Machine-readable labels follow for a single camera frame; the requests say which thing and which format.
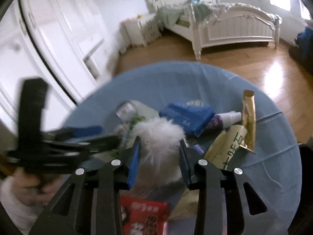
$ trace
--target blue tablecloth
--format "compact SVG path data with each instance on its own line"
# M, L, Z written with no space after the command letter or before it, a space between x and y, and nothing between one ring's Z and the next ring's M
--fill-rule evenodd
M296 138L274 102L231 72L196 62L159 62L140 67L115 77L96 91L74 110L65 125L105 127L116 106L130 99L157 111L170 102L191 100L201 100L216 113L242 111L244 89L255 91L256 154L234 158L233 165L242 168L254 181L287 228L297 211L301 192L301 160ZM152 198L175 204L181 193L177 188L160 189ZM193 234L194 222L195 218L189 218L171 223L170 234Z

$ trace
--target wooden floor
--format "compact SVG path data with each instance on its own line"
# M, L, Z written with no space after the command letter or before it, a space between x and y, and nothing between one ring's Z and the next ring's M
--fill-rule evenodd
M116 74L145 64L168 60L195 61L191 43L174 33L147 47L132 48L121 56ZM212 64L249 80L266 93L286 115L297 140L306 143L313 133L313 76L288 54L281 42L231 44L202 50L201 62Z

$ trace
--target human hand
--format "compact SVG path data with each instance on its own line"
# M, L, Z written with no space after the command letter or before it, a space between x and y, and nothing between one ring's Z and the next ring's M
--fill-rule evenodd
M62 185L60 175L27 174L17 168L13 174L12 193L26 206L46 206Z

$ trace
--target white feather duster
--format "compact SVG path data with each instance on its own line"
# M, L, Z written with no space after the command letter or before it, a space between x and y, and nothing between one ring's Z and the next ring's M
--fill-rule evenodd
M140 166L136 186L153 187L178 181L179 141L184 130L165 118L139 122L132 130L132 138L141 138Z

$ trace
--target wardrobe door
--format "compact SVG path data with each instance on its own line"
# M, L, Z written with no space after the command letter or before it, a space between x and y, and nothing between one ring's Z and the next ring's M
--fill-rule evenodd
M51 3L73 48L85 60L103 41L90 8L85 0L51 0Z
M84 28L73 13L70 0L60 0L61 11L72 32ZM43 58L66 91L77 101L83 101L96 89L96 81L74 49L60 25L50 0L20 0L29 31Z
M41 77L49 85L42 130L61 127L75 104L49 73L29 39L14 0L0 22L0 119L17 132L18 104L23 79Z

